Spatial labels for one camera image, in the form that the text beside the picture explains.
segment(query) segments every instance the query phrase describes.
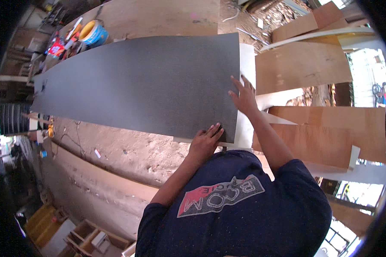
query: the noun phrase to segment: laminate sheet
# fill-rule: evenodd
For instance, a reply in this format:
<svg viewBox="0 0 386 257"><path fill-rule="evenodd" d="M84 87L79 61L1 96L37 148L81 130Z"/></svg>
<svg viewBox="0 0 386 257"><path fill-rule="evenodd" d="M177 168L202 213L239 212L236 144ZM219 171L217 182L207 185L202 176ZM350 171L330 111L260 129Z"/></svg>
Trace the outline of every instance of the laminate sheet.
<svg viewBox="0 0 386 257"><path fill-rule="evenodd" d="M35 77L32 111L111 127L193 138L220 122L233 143L238 33L144 37L103 45Z"/></svg>

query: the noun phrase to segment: concrete floor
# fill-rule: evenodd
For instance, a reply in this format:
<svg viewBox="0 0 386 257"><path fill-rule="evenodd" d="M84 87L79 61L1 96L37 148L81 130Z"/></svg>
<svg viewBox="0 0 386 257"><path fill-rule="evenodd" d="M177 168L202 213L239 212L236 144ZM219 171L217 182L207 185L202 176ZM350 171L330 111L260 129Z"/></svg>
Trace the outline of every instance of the concrete floor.
<svg viewBox="0 0 386 257"><path fill-rule="evenodd" d="M235 13L230 0L221 0L220 21ZM255 14L261 18L267 15ZM258 30L256 22L247 13L241 13L237 19L220 22L219 34L236 32L236 26L247 30L254 27ZM269 31L278 26L279 24L272 25ZM256 35L263 37L261 31ZM242 33L240 42L258 45ZM160 187L179 167L190 146L187 143L173 142L171 136L106 127L61 117L54 119L55 143L109 172L155 187ZM44 143L44 147L51 153L49 141ZM100 152L100 158L96 156L95 149ZM89 219L124 238L137 238L137 228L147 203L128 200L115 193L114 189L103 188L102 181L88 178L72 180L72 168L62 167L57 158L53 160L51 155L43 159L37 158L36 162L39 163L36 172L38 179L43 187L51 190L56 206L62 206L74 223Z"/></svg>

